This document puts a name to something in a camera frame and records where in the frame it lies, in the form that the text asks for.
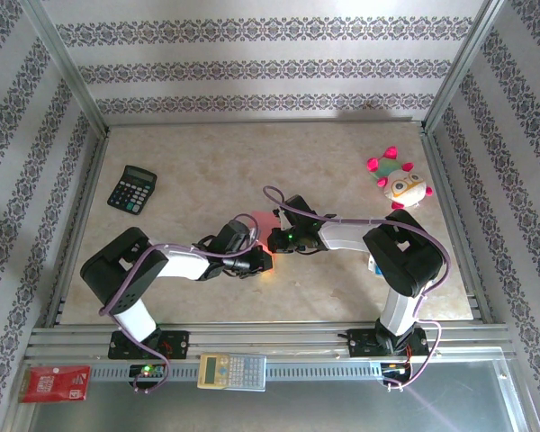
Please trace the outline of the pink cloth square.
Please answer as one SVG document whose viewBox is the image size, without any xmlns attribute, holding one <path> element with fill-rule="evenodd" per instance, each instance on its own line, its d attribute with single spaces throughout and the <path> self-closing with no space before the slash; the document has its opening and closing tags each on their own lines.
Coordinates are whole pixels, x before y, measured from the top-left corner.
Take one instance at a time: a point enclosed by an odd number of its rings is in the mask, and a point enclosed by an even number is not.
<svg viewBox="0 0 540 432">
<path fill-rule="evenodd" d="M 256 243 L 256 248 L 261 247 L 259 273 L 271 271 L 274 265 L 274 254 L 269 250 L 268 238 L 272 234 L 272 229 L 280 229 L 279 220 L 272 211 L 253 211 L 252 216 L 256 219 L 260 227 L 260 237 Z"/>
</svg>

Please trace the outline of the metal sheet tray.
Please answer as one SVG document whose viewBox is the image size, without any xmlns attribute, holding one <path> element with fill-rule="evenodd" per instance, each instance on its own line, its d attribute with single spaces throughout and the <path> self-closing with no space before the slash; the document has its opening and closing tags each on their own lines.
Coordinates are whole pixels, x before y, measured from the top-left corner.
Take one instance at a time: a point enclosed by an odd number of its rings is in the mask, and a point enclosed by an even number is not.
<svg viewBox="0 0 540 432">
<path fill-rule="evenodd" d="M 41 404 L 30 432 L 532 432 L 491 362 L 432 364 L 404 391 L 375 380 L 269 382 L 263 392 L 172 382 L 149 396 L 93 382 L 80 402 Z"/>
</svg>

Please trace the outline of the white and pink plush toy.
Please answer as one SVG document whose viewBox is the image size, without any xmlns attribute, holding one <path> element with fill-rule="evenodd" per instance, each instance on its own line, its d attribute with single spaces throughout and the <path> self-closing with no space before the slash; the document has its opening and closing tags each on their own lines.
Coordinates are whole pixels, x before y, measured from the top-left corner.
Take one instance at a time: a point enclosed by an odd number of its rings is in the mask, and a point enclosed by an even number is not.
<svg viewBox="0 0 540 432">
<path fill-rule="evenodd" d="M 396 147 L 388 147 L 379 157 L 371 157 L 365 167 L 377 187 L 391 201 L 394 210 L 418 205 L 434 194 L 423 175 L 414 170 L 412 162 L 401 162 Z"/>
</svg>

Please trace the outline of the black desk calculator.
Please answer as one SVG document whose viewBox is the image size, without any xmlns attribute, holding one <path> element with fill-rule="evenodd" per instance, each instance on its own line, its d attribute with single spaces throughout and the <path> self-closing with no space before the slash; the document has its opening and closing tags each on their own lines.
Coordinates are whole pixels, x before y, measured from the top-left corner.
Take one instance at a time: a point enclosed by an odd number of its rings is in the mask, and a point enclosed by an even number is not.
<svg viewBox="0 0 540 432">
<path fill-rule="evenodd" d="M 153 194 L 158 176 L 146 169 L 126 165 L 107 204 L 131 215 L 140 215 Z"/>
</svg>

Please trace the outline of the beige scientific calculator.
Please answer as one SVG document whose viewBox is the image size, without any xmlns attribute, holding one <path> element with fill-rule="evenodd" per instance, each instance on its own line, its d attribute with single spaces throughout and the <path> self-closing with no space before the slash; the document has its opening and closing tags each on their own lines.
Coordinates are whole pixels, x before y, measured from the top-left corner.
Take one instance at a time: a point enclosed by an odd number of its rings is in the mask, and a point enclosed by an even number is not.
<svg viewBox="0 0 540 432">
<path fill-rule="evenodd" d="M 264 392 L 266 356 L 204 353 L 200 357 L 197 387 L 203 390 Z"/>
</svg>

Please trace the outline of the red packet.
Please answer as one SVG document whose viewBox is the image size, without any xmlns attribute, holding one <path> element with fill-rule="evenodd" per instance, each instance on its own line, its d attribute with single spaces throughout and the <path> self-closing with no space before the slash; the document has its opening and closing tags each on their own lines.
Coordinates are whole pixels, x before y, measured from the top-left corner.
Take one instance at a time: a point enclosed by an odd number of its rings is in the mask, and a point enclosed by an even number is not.
<svg viewBox="0 0 540 432">
<path fill-rule="evenodd" d="M 84 401 L 90 380 L 88 365 L 33 366 L 22 378 L 20 403 Z"/>
</svg>

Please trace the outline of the aluminium rear rail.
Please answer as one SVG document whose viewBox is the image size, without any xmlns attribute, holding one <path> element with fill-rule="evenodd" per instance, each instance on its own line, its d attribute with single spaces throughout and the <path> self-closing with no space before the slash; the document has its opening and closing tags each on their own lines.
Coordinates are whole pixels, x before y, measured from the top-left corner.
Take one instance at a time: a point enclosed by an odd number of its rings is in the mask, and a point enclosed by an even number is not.
<svg viewBox="0 0 540 432">
<path fill-rule="evenodd" d="M 185 127 L 185 126 L 211 126 L 211 125 L 258 125 L 258 124 L 358 124 L 358 123 L 414 123 L 424 124 L 424 121 L 413 120 L 411 117 L 388 117 L 388 118 L 274 118 L 274 119 L 247 119 L 247 120 L 228 120 L 228 121 L 182 121 L 182 122 L 145 122 L 145 123 L 118 123 L 109 124 L 108 130 L 117 128 L 138 128 L 138 127 Z"/>
</svg>

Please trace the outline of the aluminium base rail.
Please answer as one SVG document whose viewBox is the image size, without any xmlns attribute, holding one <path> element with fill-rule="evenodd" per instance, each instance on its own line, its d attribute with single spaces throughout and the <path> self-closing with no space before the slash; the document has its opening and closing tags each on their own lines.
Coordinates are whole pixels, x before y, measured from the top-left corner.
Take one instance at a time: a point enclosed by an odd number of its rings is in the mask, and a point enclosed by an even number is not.
<svg viewBox="0 0 540 432">
<path fill-rule="evenodd" d="M 186 331 L 188 362 L 203 352 L 253 353 L 279 362 L 350 359 L 347 332 L 371 329 L 372 322 L 197 323 L 164 325 Z M 112 325 L 59 325 L 36 328 L 23 355 L 28 364 L 101 364 L 108 360 Z M 437 347 L 437 361 L 481 361 L 516 354 L 504 324 L 446 321 Z"/>
</svg>

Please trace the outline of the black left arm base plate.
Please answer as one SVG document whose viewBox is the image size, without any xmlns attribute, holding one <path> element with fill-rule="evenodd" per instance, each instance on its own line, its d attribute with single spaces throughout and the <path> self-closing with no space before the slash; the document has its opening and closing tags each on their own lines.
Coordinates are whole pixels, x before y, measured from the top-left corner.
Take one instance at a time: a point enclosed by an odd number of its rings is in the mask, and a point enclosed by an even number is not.
<svg viewBox="0 0 540 432">
<path fill-rule="evenodd" d="M 141 344 L 160 353 L 168 360 L 186 359 L 189 333 L 158 328 Z M 134 344 L 121 331 L 112 333 L 108 357 L 112 360 L 157 359 L 155 355 Z"/>
</svg>

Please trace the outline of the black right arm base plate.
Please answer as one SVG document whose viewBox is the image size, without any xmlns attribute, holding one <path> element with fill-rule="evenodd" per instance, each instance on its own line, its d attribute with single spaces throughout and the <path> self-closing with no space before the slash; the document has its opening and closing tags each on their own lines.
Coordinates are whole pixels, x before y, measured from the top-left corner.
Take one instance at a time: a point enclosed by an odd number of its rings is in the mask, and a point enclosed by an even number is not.
<svg viewBox="0 0 540 432">
<path fill-rule="evenodd" d="M 427 336 L 422 328 L 413 328 L 400 337 L 383 335 L 374 328 L 352 328 L 346 332 L 351 357 L 401 357 L 429 354 Z"/>
</svg>

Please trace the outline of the aluminium side rail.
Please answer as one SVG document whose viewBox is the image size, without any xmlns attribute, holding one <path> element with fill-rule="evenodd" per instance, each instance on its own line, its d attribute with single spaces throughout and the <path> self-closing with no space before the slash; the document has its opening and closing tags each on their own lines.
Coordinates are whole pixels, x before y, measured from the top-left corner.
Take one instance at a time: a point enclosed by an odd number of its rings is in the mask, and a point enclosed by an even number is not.
<svg viewBox="0 0 540 432">
<path fill-rule="evenodd" d="M 97 140 L 92 147 L 89 159 L 83 165 L 82 177 L 71 208 L 72 212 L 67 220 L 65 237 L 60 245 L 58 266 L 54 274 L 52 289 L 45 308 L 40 315 L 40 320 L 37 322 L 39 328 L 51 328 L 57 324 L 60 314 L 59 309 L 66 299 L 76 265 L 77 255 L 86 228 L 87 215 L 95 193 L 95 182 L 100 175 L 110 135 L 111 132 L 108 130 Z"/>
<path fill-rule="evenodd" d="M 427 164 L 436 187 L 438 200 L 445 218 L 445 225 L 452 243 L 455 261 L 468 297 L 474 299 L 472 306 L 474 320 L 483 324 L 496 322 L 482 287 L 478 267 L 473 261 L 462 220 L 456 207 L 455 197 L 450 187 L 444 164 L 433 137 L 424 128 L 420 128 L 420 139 L 427 158 Z"/>
</svg>

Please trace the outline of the aluminium frame post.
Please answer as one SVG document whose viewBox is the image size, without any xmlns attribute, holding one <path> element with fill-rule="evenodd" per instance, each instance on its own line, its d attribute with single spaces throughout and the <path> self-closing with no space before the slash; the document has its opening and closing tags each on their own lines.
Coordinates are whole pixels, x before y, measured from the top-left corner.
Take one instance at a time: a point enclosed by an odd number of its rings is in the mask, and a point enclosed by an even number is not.
<svg viewBox="0 0 540 432">
<path fill-rule="evenodd" d="M 431 104 L 427 115 L 421 122 L 421 131 L 424 134 L 432 132 L 440 121 L 444 111 L 454 97 L 458 86 L 467 74 L 470 66 L 480 51 L 486 36 L 496 22 L 500 10 L 508 0 L 484 0 L 465 37 L 454 61 L 446 74 L 444 82 L 439 87 L 436 97 Z"/>
<path fill-rule="evenodd" d="M 97 136 L 106 137 L 109 126 L 41 0 L 19 0 L 19 3 Z"/>
</svg>

